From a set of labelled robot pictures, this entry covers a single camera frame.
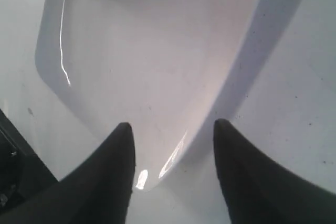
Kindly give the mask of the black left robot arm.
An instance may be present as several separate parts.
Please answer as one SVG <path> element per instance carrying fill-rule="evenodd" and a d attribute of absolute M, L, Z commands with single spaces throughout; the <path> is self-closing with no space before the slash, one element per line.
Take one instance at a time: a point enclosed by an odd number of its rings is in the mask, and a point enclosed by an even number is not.
<path fill-rule="evenodd" d="M 58 180 L 4 112 L 1 112 L 1 214 Z"/>

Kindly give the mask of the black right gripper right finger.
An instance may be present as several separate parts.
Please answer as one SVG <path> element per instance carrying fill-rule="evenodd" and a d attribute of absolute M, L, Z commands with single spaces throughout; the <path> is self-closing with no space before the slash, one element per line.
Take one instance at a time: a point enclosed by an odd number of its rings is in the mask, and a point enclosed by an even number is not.
<path fill-rule="evenodd" d="M 213 128 L 214 161 L 231 223 L 335 223 L 335 194 L 264 154 L 230 121 Z"/>

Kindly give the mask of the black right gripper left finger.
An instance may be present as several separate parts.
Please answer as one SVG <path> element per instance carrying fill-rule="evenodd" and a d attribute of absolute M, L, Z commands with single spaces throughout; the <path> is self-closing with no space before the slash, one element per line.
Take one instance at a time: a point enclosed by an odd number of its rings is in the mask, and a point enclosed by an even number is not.
<path fill-rule="evenodd" d="M 122 122 L 81 165 L 1 223 L 125 223 L 135 167 L 132 127 Z"/>

